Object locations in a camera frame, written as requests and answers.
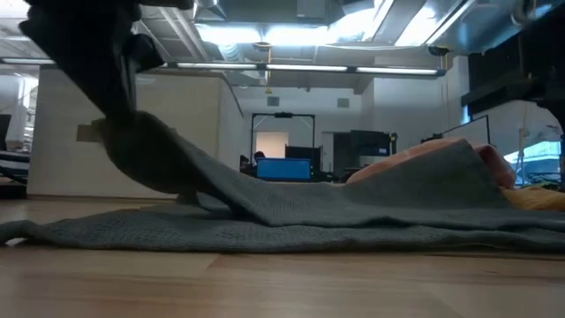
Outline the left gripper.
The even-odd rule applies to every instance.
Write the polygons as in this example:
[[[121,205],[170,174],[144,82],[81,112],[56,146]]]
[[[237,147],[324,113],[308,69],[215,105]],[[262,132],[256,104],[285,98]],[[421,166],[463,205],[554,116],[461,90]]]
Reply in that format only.
[[[32,8],[19,24],[109,119],[127,119],[127,90],[120,72],[128,72],[128,112],[135,118],[136,75],[165,64],[153,39],[132,31],[138,8]]]

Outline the yellow towel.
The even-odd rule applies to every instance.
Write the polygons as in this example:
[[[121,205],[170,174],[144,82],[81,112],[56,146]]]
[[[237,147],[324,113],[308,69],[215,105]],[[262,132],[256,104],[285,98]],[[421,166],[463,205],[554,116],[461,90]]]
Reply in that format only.
[[[565,193],[537,186],[501,190],[505,198],[517,208],[565,212]]]

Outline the white board on stand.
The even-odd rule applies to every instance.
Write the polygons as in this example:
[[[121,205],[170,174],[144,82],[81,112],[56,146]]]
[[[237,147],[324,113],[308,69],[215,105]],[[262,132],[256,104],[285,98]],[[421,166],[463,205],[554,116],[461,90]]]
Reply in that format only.
[[[484,115],[469,123],[459,125],[442,133],[444,138],[463,138],[473,144],[490,144],[489,117]]]

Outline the black gantry frame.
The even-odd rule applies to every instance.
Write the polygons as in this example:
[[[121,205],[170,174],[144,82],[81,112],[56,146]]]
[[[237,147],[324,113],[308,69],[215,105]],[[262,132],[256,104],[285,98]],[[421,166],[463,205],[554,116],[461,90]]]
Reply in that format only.
[[[311,131],[312,131],[312,155],[311,155],[311,175],[313,176],[315,168],[314,168],[314,162],[313,160],[315,159],[315,155],[316,155],[316,146],[315,146],[315,142],[316,142],[316,116],[313,114],[294,114],[291,112],[286,112],[286,111],[281,111],[281,112],[275,112],[275,113],[260,113],[260,112],[254,112],[251,115],[251,130],[250,130],[250,153],[249,155],[252,156],[253,155],[253,147],[254,147],[254,142],[255,142],[255,118],[256,117],[275,117],[275,118],[294,118],[294,117],[309,117],[312,120],[312,127],[311,127]]]

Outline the beige fabric storage box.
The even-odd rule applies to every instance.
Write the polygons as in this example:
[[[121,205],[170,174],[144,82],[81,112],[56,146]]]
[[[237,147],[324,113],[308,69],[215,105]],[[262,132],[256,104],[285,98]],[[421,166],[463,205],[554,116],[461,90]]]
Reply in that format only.
[[[218,74],[140,74],[137,107],[171,130],[185,155],[238,169],[243,112]],[[120,171],[94,130],[103,114],[62,71],[40,71],[27,192],[31,196],[164,199]]]

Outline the black equipment rack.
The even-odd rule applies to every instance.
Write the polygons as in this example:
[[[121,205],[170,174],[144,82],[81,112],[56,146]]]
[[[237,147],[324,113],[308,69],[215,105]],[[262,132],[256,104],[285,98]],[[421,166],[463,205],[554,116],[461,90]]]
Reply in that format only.
[[[378,158],[396,153],[398,135],[395,132],[351,130],[335,132],[333,137],[334,172],[361,168]]]

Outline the long light strip bar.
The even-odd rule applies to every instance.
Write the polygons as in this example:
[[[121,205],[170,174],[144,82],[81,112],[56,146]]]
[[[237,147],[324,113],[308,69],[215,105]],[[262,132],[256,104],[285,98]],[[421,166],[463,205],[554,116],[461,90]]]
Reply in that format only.
[[[379,66],[341,66],[317,64],[265,64],[265,63],[194,63],[165,62],[158,68],[193,69],[211,71],[281,71],[281,72],[333,72],[372,75],[425,76],[438,77],[446,73],[444,69],[420,69]]]

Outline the blue plastic bin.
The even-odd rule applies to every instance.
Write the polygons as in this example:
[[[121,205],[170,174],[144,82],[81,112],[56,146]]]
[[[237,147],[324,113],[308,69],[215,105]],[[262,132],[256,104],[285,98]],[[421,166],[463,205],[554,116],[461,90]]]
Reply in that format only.
[[[257,163],[257,177],[272,181],[309,181],[312,168],[309,159],[261,158]]]

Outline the grey waffle towel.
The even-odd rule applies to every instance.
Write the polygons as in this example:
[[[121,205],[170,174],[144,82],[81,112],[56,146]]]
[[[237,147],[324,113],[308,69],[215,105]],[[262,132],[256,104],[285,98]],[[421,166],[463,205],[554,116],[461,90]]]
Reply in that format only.
[[[0,224],[0,244],[167,252],[295,253],[495,247],[565,254],[565,213],[516,208],[459,141],[346,185],[271,183],[185,155],[139,111],[100,123],[110,160],[179,203],[38,224]]]

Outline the pink towel white stripes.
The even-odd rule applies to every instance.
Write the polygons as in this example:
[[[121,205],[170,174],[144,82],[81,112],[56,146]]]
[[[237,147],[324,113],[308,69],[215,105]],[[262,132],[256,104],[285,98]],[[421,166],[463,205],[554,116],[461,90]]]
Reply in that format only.
[[[365,168],[353,173],[346,181],[346,184],[350,184],[363,178],[370,177],[374,174],[395,167],[400,163],[407,162],[418,156],[422,156],[438,149],[450,146],[459,141],[466,142],[473,148],[473,150],[486,164],[489,172],[491,173],[491,176],[494,177],[499,187],[506,189],[513,189],[515,187],[516,173],[494,146],[489,144],[473,143],[468,141],[467,139],[459,137],[430,140],[412,148],[408,148],[407,150],[401,151],[400,153],[392,155],[387,159],[384,159],[377,163],[372,163]]]

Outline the black monitor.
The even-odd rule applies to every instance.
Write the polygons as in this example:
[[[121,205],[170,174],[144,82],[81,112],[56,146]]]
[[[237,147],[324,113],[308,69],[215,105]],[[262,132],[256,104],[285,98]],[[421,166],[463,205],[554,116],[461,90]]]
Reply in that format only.
[[[7,138],[10,122],[11,122],[10,114],[0,114],[0,151],[5,151],[7,149],[6,138]]]

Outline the person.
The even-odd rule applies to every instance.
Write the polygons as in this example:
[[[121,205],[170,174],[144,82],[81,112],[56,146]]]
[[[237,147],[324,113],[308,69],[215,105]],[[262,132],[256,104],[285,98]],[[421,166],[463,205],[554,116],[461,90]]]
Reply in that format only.
[[[262,151],[257,151],[252,155],[252,158],[247,158],[244,155],[240,156],[239,171],[251,176],[257,176],[257,164],[259,159],[265,158],[265,154]]]

